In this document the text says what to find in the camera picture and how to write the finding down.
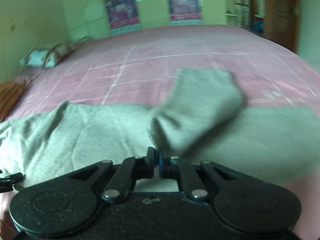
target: door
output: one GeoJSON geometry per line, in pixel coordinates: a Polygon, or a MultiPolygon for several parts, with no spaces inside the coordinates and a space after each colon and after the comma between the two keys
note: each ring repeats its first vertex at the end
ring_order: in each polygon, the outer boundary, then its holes
{"type": "Polygon", "coordinates": [[[250,6],[250,28],[253,28],[253,19],[258,14],[258,0],[249,0],[250,6]]]}
{"type": "Polygon", "coordinates": [[[273,42],[296,51],[298,39],[298,0],[266,0],[266,37],[273,42]]]}

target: purple poster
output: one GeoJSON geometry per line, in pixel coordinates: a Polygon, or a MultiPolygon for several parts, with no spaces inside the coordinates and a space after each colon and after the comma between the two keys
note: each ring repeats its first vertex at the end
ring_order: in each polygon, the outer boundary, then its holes
{"type": "Polygon", "coordinates": [[[140,23],[135,0],[106,0],[111,28],[140,23]]]}
{"type": "Polygon", "coordinates": [[[201,19],[198,0],[169,0],[169,5],[172,21],[201,19]]]}

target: pink bedsheet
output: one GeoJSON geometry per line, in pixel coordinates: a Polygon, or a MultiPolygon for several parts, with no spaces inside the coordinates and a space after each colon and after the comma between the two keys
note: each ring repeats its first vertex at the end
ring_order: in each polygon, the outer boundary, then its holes
{"type": "MultiPolygon", "coordinates": [[[[300,57],[240,28],[190,25],[87,41],[55,68],[27,70],[24,75],[39,76],[9,119],[50,111],[64,100],[156,105],[166,100],[179,68],[230,70],[249,106],[310,106],[320,117],[320,74],[300,57]]],[[[288,188],[303,206],[295,232],[318,239],[320,170],[288,188]]],[[[0,203],[2,218],[8,202],[0,203]]]]}

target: orange fabric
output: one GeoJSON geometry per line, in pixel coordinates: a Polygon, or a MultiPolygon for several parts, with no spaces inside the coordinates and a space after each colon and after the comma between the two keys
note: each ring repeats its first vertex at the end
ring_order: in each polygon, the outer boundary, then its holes
{"type": "Polygon", "coordinates": [[[0,122],[10,113],[26,87],[26,84],[16,82],[0,83],[0,122]]]}

